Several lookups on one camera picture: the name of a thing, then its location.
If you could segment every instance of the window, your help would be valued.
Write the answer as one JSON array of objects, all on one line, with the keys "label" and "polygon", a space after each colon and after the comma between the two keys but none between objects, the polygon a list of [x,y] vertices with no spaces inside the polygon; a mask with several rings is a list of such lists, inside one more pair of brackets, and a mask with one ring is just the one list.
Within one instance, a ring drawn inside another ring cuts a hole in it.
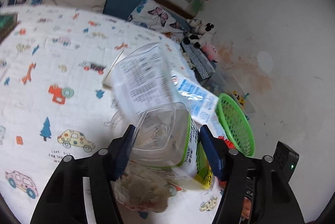
[{"label": "window", "polygon": [[30,187],[32,187],[32,183],[29,180],[27,180],[26,178],[23,178],[23,184],[29,185]]}]

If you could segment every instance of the green plastic basket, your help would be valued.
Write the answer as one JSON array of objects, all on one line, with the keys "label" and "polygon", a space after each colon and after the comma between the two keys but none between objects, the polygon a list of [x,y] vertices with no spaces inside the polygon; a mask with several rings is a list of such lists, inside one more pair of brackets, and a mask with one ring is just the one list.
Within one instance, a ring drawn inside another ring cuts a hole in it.
[{"label": "green plastic basket", "polygon": [[255,141],[243,111],[227,94],[220,94],[215,110],[228,139],[244,155],[252,157],[255,153]]}]

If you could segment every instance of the giraffe print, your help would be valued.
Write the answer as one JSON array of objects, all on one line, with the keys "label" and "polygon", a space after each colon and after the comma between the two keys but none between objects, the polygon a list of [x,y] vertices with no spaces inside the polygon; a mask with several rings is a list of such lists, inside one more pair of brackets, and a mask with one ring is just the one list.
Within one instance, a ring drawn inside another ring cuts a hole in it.
[{"label": "giraffe print", "polygon": [[27,84],[27,81],[31,82],[31,75],[30,75],[30,73],[31,73],[31,70],[32,70],[32,69],[35,69],[35,67],[36,67],[36,63],[34,63],[34,64],[31,63],[31,64],[29,65],[27,75],[25,75],[25,76],[21,79],[21,81],[23,82],[24,85]]}]

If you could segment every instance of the bed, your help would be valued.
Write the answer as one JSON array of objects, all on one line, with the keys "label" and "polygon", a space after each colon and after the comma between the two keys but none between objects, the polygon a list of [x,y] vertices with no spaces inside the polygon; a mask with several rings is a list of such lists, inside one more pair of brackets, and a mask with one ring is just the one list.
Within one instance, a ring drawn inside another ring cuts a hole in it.
[{"label": "bed", "polygon": [[[87,157],[115,138],[109,122],[117,109],[101,81],[121,50],[129,54],[161,42],[172,68],[194,74],[177,43],[119,18],[43,5],[0,12],[17,12],[20,22],[0,45],[0,60],[6,61],[0,68],[0,155],[6,159],[0,166],[0,193],[20,223],[28,224],[62,157]],[[224,135],[217,119],[209,127],[215,136]],[[75,132],[82,133],[83,144],[67,148],[58,141]],[[119,209],[125,223],[147,223],[143,217],[151,223],[211,223],[220,193],[215,181],[210,191],[178,191],[163,213],[141,217],[122,205]],[[0,210],[16,223],[4,201]]]}]

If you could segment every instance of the yellow toy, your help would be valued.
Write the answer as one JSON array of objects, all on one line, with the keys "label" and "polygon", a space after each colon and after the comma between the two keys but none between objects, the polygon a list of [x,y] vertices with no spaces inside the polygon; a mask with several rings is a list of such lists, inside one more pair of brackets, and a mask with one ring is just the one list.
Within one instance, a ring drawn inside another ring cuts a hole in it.
[{"label": "yellow toy", "polygon": [[244,98],[237,94],[236,91],[233,91],[234,96],[237,98],[237,101],[241,105],[241,108],[244,110]]}]

